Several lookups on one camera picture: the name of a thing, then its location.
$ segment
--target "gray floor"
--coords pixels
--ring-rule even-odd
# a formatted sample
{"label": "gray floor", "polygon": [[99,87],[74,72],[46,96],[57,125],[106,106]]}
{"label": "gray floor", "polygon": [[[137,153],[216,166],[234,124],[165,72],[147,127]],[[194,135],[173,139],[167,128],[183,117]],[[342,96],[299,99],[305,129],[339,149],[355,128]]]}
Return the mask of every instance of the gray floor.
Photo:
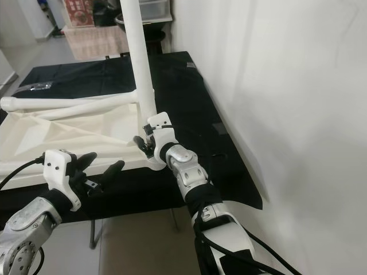
{"label": "gray floor", "polygon": [[[3,52],[19,75],[6,96],[14,93],[33,67],[82,62],[74,59],[65,38]],[[97,221],[102,236],[95,250],[89,248],[90,222],[61,225],[44,245],[45,263],[39,275],[199,274],[189,214],[185,208],[175,213],[179,232],[169,210]],[[39,256],[30,274],[38,262]]]}

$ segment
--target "black cloth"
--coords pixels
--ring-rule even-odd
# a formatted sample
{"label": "black cloth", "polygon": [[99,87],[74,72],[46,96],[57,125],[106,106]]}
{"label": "black cloth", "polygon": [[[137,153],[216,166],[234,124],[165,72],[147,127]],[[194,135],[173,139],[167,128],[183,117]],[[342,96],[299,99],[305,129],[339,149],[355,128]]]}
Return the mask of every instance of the black cloth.
{"label": "black cloth", "polygon": [[[262,209],[262,200],[231,137],[216,111],[204,86],[204,81],[187,52],[149,57],[155,89],[157,111],[166,111],[173,125],[188,127],[202,135],[211,153],[212,181],[223,200],[232,200]],[[18,98],[62,98],[107,95],[135,89],[129,56],[104,61],[42,66],[32,69],[21,86],[54,81],[52,87],[41,91],[23,91]],[[207,157],[200,140],[180,129],[175,130],[179,142],[199,156],[207,168]],[[98,181],[99,176],[90,180]],[[0,192],[0,225],[34,197],[46,190],[37,185]],[[165,168],[122,171],[109,190],[86,202],[70,213],[64,221],[107,218],[114,215],[138,213],[181,207],[181,193],[172,172]]]}

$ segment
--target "floor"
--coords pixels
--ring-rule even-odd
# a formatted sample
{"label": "floor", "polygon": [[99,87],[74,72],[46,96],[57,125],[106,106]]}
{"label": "floor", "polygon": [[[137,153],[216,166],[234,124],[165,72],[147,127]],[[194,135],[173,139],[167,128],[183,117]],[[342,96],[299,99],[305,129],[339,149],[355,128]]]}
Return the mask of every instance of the floor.
{"label": "floor", "polygon": [[[65,38],[3,52],[19,75],[5,96],[11,96],[36,66],[82,62],[74,59]],[[96,232],[101,229],[102,234],[95,250],[89,248],[89,221],[62,224],[43,246],[45,262],[39,275],[200,274],[188,211],[176,209],[175,214],[179,232],[169,210],[99,220]],[[30,274],[39,260],[38,255]]]}

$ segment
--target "table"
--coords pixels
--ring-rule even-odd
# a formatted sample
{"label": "table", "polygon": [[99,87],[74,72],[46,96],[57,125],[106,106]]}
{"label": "table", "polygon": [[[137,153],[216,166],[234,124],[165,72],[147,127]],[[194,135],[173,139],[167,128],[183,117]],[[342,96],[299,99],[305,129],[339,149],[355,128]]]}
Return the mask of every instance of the table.
{"label": "table", "polygon": [[[149,56],[157,111],[166,111],[173,125],[182,125],[200,133],[207,142],[212,160],[212,181],[224,200],[237,201],[262,209],[256,189],[231,137],[207,92],[204,81],[187,52]],[[54,81],[50,90],[23,91],[15,97],[63,98],[130,92],[135,89],[129,56],[77,64],[42,66],[32,69],[21,86]],[[0,110],[0,123],[6,113]],[[180,130],[176,137],[186,148],[206,159],[196,137]],[[99,176],[90,180],[98,181]],[[47,189],[46,184],[0,192],[0,226],[16,211]],[[70,212],[64,222],[84,221],[116,215],[181,207],[184,201],[172,172],[165,168],[122,171],[111,187],[87,201],[77,212]]]}

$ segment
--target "black table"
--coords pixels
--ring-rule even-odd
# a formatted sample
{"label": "black table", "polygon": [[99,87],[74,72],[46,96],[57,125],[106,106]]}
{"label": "black table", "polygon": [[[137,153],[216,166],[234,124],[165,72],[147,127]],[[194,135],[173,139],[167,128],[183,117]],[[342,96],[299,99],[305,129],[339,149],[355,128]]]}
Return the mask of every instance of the black table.
{"label": "black table", "polygon": [[[207,142],[212,157],[212,181],[223,199],[237,201],[262,209],[262,200],[231,137],[216,111],[187,52],[150,56],[150,70],[155,89],[157,111],[166,111],[173,125],[182,125],[200,133]],[[42,66],[32,69],[21,86],[53,81],[48,90],[23,91],[18,98],[62,98],[107,95],[135,89],[130,57],[113,58],[76,64]],[[6,113],[0,110],[0,122]],[[176,130],[176,137],[186,148],[199,155],[207,169],[197,137]],[[90,180],[98,181],[99,176]],[[0,192],[0,227],[16,211],[46,190],[46,184]],[[107,218],[181,207],[184,205],[173,174],[168,168],[151,171],[148,168],[122,171],[103,194],[82,202],[79,211],[64,218],[64,222]]]}

